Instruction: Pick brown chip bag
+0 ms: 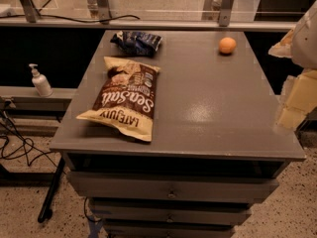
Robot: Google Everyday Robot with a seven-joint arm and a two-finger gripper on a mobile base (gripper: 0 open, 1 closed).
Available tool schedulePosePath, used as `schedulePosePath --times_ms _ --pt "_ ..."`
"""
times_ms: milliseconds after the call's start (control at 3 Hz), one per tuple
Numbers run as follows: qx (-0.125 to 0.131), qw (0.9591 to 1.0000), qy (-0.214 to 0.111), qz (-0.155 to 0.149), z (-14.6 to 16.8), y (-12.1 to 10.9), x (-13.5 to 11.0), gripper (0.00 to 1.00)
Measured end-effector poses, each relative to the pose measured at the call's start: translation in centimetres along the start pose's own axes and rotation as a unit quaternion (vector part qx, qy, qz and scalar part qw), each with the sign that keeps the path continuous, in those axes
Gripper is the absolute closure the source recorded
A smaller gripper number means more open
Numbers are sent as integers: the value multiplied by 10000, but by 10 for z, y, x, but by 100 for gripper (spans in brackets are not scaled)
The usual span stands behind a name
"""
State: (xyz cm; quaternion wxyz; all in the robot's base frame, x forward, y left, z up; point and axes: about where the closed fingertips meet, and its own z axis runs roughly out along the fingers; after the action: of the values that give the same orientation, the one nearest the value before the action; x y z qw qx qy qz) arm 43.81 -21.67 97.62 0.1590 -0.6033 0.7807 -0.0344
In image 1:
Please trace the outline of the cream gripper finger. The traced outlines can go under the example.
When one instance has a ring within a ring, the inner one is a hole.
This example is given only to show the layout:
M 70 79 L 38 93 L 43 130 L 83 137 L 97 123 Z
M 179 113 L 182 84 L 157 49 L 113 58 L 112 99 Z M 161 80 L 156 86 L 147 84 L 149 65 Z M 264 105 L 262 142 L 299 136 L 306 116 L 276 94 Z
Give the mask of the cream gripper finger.
M 291 59 L 291 45 L 293 34 L 294 30 L 291 29 L 278 43 L 276 43 L 268 50 L 268 53 L 273 57 Z

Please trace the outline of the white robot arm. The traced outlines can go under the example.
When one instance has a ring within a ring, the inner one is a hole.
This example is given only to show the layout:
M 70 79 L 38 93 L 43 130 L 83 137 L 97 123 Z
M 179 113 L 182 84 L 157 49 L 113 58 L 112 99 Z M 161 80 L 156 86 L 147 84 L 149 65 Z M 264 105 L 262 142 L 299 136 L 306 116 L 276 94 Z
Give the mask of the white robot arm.
M 303 68 L 283 84 L 275 124 L 295 131 L 317 107 L 317 1 L 268 53 Z

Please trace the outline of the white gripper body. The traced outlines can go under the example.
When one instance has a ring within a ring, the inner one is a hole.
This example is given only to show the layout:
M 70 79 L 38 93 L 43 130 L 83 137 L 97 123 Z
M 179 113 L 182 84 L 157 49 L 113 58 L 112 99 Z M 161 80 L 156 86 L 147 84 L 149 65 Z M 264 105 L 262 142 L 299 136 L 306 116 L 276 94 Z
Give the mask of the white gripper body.
M 317 107 L 317 70 L 304 69 L 283 84 L 274 120 L 276 133 L 294 132 Z

